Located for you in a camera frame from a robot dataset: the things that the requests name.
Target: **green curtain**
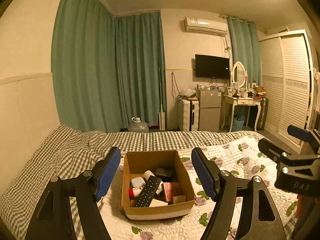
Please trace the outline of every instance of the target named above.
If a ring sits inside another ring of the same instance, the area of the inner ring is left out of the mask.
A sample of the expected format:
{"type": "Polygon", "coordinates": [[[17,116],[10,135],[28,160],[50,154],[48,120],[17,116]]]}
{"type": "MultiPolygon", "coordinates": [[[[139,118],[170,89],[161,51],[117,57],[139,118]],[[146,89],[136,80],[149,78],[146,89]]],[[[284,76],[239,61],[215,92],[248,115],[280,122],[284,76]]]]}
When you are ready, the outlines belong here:
{"type": "Polygon", "coordinates": [[[119,98],[125,126],[133,116],[158,124],[160,81],[165,107],[164,47],[160,12],[118,17],[116,56],[119,98]]]}
{"type": "Polygon", "coordinates": [[[61,0],[52,37],[52,73],[61,124],[81,131],[121,127],[116,19],[99,0],[61,0]]]}
{"type": "Polygon", "coordinates": [[[240,22],[238,17],[228,17],[232,42],[233,61],[240,61],[248,72],[248,82],[256,81],[261,85],[260,48],[256,24],[240,22]]]}
{"type": "Polygon", "coordinates": [[[61,0],[52,73],[62,124],[118,132],[132,117],[158,124],[165,105],[160,12],[113,17],[99,0],[61,0]]]}

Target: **checkered bedsheet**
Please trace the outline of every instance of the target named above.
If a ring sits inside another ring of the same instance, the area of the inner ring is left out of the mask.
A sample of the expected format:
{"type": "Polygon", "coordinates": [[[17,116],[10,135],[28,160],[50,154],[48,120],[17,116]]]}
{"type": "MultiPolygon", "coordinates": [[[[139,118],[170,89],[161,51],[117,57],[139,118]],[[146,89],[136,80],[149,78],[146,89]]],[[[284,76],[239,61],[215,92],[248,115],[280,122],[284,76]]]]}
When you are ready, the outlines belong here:
{"type": "MultiPolygon", "coordinates": [[[[186,149],[196,146],[222,145],[246,135],[258,140],[263,138],[260,134],[250,131],[107,134],[92,131],[83,133],[67,125],[61,125],[42,143],[21,174],[0,197],[0,216],[12,234],[18,240],[23,240],[33,211],[49,179],[53,175],[61,179],[77,177],[83,171],[92,169],[97,161],[106,156],[112,146],[119,147],[122,152],[186,149]]],[[[70,198],[70,203],[78,237],[81,223],[76,198],[70,198]]],[[[295,220],[292,220],[285,227],[288,237],[294,224],[295,220]]]]}

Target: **television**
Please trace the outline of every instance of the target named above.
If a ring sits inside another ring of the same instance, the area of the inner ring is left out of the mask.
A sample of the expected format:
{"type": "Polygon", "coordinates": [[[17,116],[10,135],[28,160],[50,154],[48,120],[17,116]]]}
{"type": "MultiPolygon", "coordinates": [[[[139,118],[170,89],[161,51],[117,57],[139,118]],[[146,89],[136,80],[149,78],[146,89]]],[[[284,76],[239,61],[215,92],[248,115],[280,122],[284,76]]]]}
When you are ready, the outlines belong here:
{"type": "Polygon", "coordinates": [[[230,78],[230,59],[208,55],[196,55],[196,77],[230,78]]]}

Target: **plastic bag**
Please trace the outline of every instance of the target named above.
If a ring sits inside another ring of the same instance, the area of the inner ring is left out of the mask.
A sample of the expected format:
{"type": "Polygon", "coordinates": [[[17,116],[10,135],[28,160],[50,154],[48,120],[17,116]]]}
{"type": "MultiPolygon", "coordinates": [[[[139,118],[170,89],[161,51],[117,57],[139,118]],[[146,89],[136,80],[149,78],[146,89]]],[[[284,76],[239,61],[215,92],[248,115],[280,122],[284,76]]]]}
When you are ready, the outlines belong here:
{"type": "Polygon", "coordinates": [[[196,97],[196,90],[194,90],[194,89],[183,90],[182,95],[187,98],[194,98],[194,97],[196,97]]]}
{"type": "Polygon", "coordinates": [[[146,122],[141,122],[139,117],[133,117],[131,120],[133,122],[128,128],[130,132],[149,132],[149,125],[146,122]]]}

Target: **louvered door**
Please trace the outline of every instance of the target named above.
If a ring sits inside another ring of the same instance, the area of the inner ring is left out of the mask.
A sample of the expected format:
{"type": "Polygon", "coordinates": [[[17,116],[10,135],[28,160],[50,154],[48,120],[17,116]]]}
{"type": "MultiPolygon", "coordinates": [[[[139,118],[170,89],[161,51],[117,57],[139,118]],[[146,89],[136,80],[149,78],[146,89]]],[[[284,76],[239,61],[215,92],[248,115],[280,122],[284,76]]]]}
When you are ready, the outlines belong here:
{"type": "Polygon", "coordinates": [[[261,41],[262,85],[269,99],[266,126],[277,131],[283,101],[283,62],[278,37],[261,41]]]}
{"type": "Polygon", "coordinates": [[[279,33],[259,44],[262,85],[269,99],[266,129],[300,152],[303,142],[288,135],[287,128],[311,126],[314,80],[308,36],[305,30],[279,33]]]}
{"type": "Polygon", "coordinates": [[[300,140],[288,135],[290,124],[305,128],[309,105],[309,60],[303,34],[281,37],[284,58],[285,88],[278,131],[299,144],[300,140]]]}

